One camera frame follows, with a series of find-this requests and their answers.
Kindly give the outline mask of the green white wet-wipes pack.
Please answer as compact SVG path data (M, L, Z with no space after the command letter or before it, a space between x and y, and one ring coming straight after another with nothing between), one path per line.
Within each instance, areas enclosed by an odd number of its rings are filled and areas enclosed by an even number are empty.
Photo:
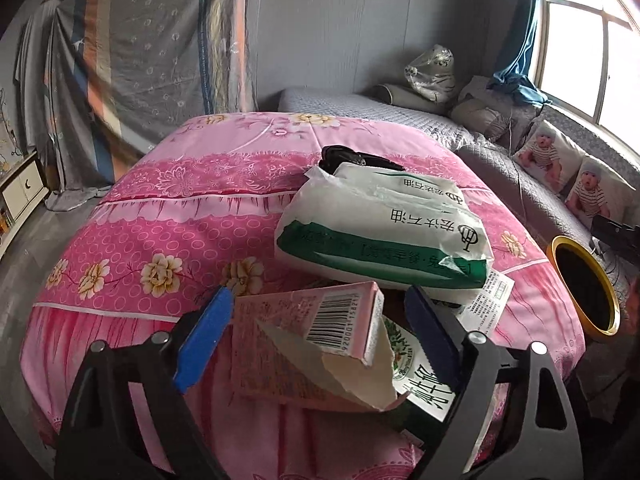
M390 318L383 318L394 352L393 385L400 396L442 422L454 403L454 392L439 381L418 338Z

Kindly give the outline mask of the white printed small box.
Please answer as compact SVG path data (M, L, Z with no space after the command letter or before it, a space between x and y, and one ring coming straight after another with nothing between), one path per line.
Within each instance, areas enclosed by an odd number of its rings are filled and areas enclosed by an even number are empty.
M514 287L512 278L492 270L477 296L457 308L456 318L467 332L490 336L498 325Z

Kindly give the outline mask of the pink cardboard box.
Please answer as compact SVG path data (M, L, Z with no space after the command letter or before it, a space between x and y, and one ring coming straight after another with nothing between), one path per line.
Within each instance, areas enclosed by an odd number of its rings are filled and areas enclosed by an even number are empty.
M235 300L231 383L242 396L329 412L379 413L405 398L375 282Z

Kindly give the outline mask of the white green tissue pack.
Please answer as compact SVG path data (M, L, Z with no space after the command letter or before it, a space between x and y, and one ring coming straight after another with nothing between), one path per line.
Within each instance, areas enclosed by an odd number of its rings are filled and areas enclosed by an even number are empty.
M349 162L334 174L313 166L306 178L274 234L281 259L337 281L484 286L489 237L454 181Z

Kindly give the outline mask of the black plastic bag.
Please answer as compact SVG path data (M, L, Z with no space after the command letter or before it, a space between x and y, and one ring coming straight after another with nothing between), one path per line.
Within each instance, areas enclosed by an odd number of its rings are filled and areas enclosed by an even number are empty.
M328 145L322 148L321 159L318 166L328 174L335 174L335 171L343 162L356 166L366 166L383 168L389 170L402 171L404 166L396 164L391 160L363 152L356 152L344 145Z

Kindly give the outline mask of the yellow rimmed trash bin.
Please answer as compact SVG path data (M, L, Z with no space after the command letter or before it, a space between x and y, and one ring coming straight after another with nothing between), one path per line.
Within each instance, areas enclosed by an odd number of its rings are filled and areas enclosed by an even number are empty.
M546 253L573 301L586 338L608 344L620 330L620 303L596 258L564 235L556 236Z

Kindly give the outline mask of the baby print pillow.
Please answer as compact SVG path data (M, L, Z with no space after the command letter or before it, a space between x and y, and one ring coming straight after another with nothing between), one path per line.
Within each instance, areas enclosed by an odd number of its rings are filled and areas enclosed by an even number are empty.
M635 192L636 189L607 164L586 155L582 159L574 185L568 192L565 205L590 229L597 216L621 222L626 210L632 205Z
M513 159L546 188L560 194L582 164L585 152L548 120L535 122Z

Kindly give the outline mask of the grey quilted sofa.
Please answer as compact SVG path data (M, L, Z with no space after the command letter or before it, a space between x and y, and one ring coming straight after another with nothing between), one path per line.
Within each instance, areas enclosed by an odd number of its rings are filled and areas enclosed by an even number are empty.
M417 128L437 140L448 150L456 153L502 200L502 202L523 223L528 232L541 248L545 248L557 235L566 235L593 249L590 227L584 226L574 214L571 214L561 202L568 188L558 197L552 191L545 191L542 183L526 174L508 154L505 134L492 143L484 136L466 128L448 115L432 114L422 110L410 110L383 104L378 99L359 94L339 96L329 91L311 88L289 88L280 94L279 112L318 113L352 118L382 120ZM544 106L541 115L533 119L533 126L543 119L560 127L562 133L568 133L572 141L578 141L580 148L589 148L589 155L596 155L609 167L616 170L622 178L639 191L639 167L618 154L605 141L598 140L591 131L578 125L573 119L558 110ZM614 285L616 294L622 298L628 285L623 285L623 269L631 272L630 263L624 263L613 256L612 249L604 250L604 256L597 260L604 264L605 272Z

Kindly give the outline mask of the baby print pillow far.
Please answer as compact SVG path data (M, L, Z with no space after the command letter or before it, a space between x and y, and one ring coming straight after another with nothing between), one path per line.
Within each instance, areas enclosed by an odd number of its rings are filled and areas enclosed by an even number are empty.
M546 188L560 194L582 164L585 152L548 120L535 122L513 159Z

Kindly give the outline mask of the pink floral tablecloth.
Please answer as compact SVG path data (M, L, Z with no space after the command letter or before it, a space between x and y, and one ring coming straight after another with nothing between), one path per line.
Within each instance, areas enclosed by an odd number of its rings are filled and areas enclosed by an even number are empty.
M514 281L492 333L500 346L544 342L568 375L585 352L559 275L524 226L447 141L391 122L248 113L188 120L114 185L47 277L30 315L21 369L41 439L55 444L93 341L140 344L212 291L241 296L314 287L277 262L280 215L327 145L453 180L482 218L497 269ZM403 479L418 449L368 415L234 396L224 339L186 396L205 441L235 479Z

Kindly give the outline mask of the white tv cabinet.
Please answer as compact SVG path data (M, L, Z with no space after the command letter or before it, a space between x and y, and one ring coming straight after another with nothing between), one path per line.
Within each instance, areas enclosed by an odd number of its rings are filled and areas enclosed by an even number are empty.
M29 153L1 178L1 210L6 213L3 220L8 226L8 230L1 234L2 256L30 215L49 194L36 151Z

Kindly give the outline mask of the grey cushion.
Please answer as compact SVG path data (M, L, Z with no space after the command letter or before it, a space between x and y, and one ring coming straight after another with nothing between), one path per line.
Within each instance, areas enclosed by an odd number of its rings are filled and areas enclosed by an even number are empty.
M448 110L446 103L427 100L412 89L397 84L376 84L372 88L372 96L384 104L407 110L418 110L435 115L446 115Z

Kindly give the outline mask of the striped grey sheet on wardrobe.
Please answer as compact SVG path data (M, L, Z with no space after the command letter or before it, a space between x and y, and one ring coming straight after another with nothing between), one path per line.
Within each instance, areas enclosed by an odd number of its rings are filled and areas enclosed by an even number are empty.
M188 119L254 108L246 0L63 0L43 82L58 188L107 188Z

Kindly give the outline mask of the grey cloth on stand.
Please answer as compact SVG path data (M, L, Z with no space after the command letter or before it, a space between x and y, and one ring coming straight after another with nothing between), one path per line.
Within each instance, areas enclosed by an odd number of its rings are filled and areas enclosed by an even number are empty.
M46 65L51 30L60 2L46 0L23 26L14 70L17 90L18 140L21 148L36 151L42 166L52 154L48 133Z

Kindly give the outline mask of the window with frame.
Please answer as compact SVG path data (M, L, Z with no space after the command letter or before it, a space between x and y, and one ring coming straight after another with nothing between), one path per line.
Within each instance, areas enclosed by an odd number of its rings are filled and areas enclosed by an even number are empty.
M632 0L539 0L536 85L639 151L639 9Z

